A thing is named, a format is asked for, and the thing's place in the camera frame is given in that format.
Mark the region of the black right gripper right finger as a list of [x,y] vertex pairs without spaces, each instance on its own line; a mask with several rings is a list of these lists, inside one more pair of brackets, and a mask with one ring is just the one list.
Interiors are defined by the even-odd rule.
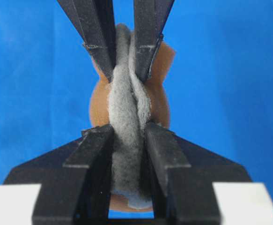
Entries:
[[273,202],[246,169],[161,126],[145,128],[154,225],[273,225]]

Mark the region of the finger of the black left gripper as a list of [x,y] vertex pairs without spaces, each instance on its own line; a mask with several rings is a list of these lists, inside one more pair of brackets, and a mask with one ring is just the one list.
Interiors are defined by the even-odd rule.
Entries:
[[83,38],[84,47],[109,82],[116,64],[116,31],[111,0],[58,0]]
[[151,69],[163,40],[166,24],[174,0],[135,0],[134,40],[135,73],[145,82],[151,78]]

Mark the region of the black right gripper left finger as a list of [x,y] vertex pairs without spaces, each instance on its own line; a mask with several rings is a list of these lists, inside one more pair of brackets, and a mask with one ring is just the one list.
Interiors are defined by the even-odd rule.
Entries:
[[114,130],[105,125],[14,167],[0,185],[0,225],[89,225],[108,217]]

